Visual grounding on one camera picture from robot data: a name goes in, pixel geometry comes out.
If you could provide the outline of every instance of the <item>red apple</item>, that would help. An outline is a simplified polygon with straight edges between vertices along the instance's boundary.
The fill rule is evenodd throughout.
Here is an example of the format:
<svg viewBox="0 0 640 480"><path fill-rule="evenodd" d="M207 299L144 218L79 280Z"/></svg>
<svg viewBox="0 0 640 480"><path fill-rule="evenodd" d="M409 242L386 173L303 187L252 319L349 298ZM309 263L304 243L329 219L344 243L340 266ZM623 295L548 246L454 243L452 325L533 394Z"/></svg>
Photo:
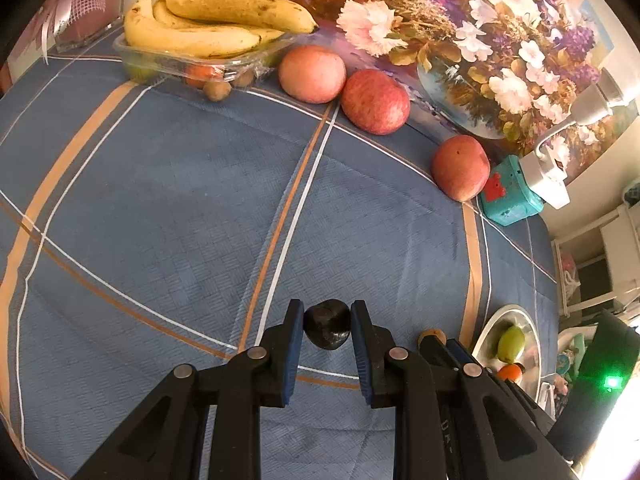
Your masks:
<svg viewBox="0 0 640 480"><path fill-rule="evenodd" d="M291 97L305 103L328 103L342 90L347 79L344 61L319 45L298 46L278 67L280 86Z"/></svg>
<svg viewBox="0 0 640 480"><path fill-rule="evenodd" d="M409 117L404 88L374 68L358 70L347 79L340 104L353 124L374 135L393 133Z"/></svg>
<svg viewBox="0 0 640 480"><path fill-rule="evenodd" d="M466 135L445 140L431 162L431 174L438 187L458 202L471 200L480 193L490 171L484 149Z"/></svg>

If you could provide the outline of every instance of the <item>teal box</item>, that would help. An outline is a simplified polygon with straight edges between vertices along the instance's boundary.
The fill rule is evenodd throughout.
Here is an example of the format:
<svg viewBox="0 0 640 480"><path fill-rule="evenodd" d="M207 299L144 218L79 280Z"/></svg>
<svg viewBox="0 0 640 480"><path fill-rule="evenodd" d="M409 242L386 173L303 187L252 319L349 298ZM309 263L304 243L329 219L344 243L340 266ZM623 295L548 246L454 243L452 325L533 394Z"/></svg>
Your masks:
<svg viewBox="0 0 640 480"><path fill-rule="evenodd" d="M480 193L480 202L484 215L504 226L537 215L545 205L527 186L515 155L509 155L492 169Z"/></svg>

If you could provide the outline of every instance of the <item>banana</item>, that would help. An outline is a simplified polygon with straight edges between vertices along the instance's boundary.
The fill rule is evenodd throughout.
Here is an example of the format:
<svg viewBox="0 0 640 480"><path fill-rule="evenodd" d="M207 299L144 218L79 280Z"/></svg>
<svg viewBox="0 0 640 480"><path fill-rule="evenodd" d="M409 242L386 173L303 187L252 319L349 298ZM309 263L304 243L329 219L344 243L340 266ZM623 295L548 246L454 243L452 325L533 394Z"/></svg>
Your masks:
<svg viewBox="0 0 640 480"><path fill-rule="evenodd" d="M171 28L156 20L152 0L138 0L124 17L124 34L131 46L199 58L242 54L260 43L260 36L233 25Z"/></svg>
<svg viewBox="0 0 640 480"><path fill-rule="evenodd" d="M208 25L207 23L196 22L194 20L189 20L188 18L176 16L166 8L166 2L164 0L158 0L154 3L154 18L160 23L164 23L167 27L171 28L200 28L204 30L212 27L215 29L216 27L216 25ZM252 27L251 25L237 25L237 27L245 28L246 30L260 36L260 45L277 40L284 34L281 30L274 30L273 28Z"/></svg>
<svg viewBox="0 0 640 480"><path fill-rule="evenodd" d="M177 16L192 20L241 23L297 34L318 29L308 10L289 0L166 0L166 6Z"/></svg>

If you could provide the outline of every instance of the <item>silver plate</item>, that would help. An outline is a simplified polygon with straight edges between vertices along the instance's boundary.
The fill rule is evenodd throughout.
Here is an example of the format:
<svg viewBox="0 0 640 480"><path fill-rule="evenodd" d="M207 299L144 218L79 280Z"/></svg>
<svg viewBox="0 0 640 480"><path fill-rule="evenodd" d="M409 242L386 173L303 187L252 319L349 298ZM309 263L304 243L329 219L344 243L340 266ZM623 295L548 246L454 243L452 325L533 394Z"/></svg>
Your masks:
<svg viewBox="0 0 640 480"><path fill-rule="evenodd" d="M529 397L538 402L542 378L540 338L535 323L522 307L510 304L498 310L482 329L472 355L482 366L497 372L504 366L504 363L495 357L498 341L505 330L513 325L524 332L524 352L517 359L517 362L525 368L520 387Z"/></svg>

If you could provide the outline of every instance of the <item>green fruit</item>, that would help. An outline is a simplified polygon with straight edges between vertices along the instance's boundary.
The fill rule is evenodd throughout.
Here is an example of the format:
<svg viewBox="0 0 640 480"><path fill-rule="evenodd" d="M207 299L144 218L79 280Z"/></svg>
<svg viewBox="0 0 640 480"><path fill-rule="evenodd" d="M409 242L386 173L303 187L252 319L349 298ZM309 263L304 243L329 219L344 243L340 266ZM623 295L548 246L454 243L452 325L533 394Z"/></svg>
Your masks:
<svg viewBox="0 0 640 480"><path fill-rule="evenodd" d="M498 341L497 358L512 364L524 352L524 332L517 326L510 327Z"/></svg>
<svg viewBox="0 0 640 480"><path fill-rule="evenodd" d="M122 63L129 74L129 78L138 84L144 84L158 75L158 72L151 68L142 68L126 62Z"/></svg>

